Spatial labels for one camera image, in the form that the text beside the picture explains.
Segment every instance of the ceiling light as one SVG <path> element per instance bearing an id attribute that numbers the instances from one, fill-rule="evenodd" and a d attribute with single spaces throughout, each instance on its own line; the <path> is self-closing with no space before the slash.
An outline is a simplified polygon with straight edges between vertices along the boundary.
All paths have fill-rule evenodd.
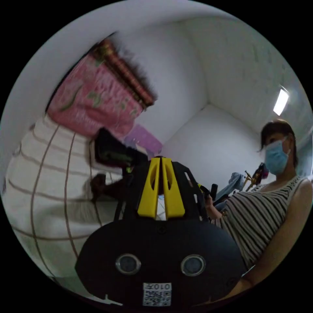
<path id="1" fill-rule="evenodd" d="M 289 98 L 289 94 L 286 90 L 281 89 L 276 101 L 276 104 L 274 106 L 273 111 L 279 116 L 282 111 L 284 110 L 287 100 Z"/>

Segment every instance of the face mask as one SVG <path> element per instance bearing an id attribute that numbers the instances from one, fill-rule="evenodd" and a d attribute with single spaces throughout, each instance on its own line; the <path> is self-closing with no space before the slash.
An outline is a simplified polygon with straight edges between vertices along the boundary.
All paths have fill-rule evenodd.
<path id="1" fill-rule="evenodd" d="M 283 142 L 286 140 L 285 137 L 283 140 L 275 141 L 269 144 L 265 150 L 265 165 L 270 173 L 273 175 L 281 174 L 287 165 L 288 153 L 284 153 Z"/>

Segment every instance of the woman's hand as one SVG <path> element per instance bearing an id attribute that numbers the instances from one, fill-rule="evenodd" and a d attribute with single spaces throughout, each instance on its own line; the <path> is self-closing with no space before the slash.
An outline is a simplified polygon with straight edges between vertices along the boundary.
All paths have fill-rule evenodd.
<path id="1" fill-rule="evenodd" d="M 205 200 L 205 208 L 210 218 L 218 219 L 222 217 L 222 214 L 213 206 L 213 199 L 210 195 Z"/>

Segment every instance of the white striped fabric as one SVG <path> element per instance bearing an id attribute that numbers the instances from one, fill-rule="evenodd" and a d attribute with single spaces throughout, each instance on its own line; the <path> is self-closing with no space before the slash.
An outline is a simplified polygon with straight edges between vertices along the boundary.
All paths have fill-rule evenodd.
<path id="1" fill-rule="evenodd" d="M 247 270 L 250 269 L 285 220 L 292 196 L 306 178 L 296 176 L 285 186 L 262 192 L 264 185 L 229 198 L 226 216 L 211 223 L 227 231 L 237 243 Z"/>

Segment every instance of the woman's arm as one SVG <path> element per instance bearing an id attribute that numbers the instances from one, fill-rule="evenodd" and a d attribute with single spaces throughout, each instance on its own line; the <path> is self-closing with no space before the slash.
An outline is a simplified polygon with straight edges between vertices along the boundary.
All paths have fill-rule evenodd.
<path id="1" fill-rule="evenodd" d="M 312 184 L 304 180 L 295 192 L 285 222 L 276 232 L 255 267 L 237 283 L 224 298 L 233 297 L 260 283 L 269 276 L 292 249 L 309 216 L 312 205 Z"/>

